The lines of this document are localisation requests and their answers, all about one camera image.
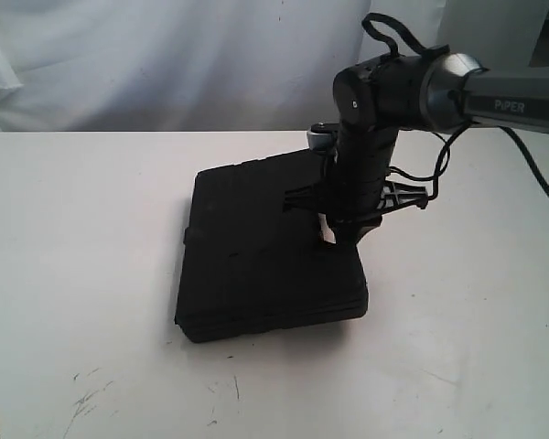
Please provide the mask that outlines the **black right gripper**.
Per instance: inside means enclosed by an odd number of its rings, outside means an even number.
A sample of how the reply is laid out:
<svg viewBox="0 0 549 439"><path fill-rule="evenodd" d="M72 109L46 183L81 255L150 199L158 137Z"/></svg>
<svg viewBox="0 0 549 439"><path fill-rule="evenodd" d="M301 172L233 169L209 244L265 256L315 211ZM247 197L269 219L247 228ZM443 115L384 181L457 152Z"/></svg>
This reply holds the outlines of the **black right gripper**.
<svg viewBox="0 0 549 439"><path fill-rule="evenodd" d="M342 228L344 243L358 244L366 234L382 225L382 217L400 209L425 209L424 187L382 179L366 185L341 185L320 179L309 186L285 192L283 210L302 209L318 215L319 239L326 249L339 249L333 229Z"/></svg>

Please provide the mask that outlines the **right silver black robot arm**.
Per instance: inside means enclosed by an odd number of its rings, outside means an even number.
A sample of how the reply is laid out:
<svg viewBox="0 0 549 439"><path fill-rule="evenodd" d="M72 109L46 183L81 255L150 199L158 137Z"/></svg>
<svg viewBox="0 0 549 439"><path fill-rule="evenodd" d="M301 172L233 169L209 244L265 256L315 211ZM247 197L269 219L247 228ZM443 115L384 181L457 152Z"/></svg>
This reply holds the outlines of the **right silver black robot arm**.
<svg viewBox="0 0 549 439"><path fill-rule="evenodd" d="M549 68L488 70L469 55L433 50L388 54L344 69L332 91L339 121L313 124L307 134L322 158L320 179L287 191L285 206L323 216L340 242L357 242L386 214L436 199L451 145L468 129L549 134ZM392 182L404 130L446 140L429 177Z"/></svg>

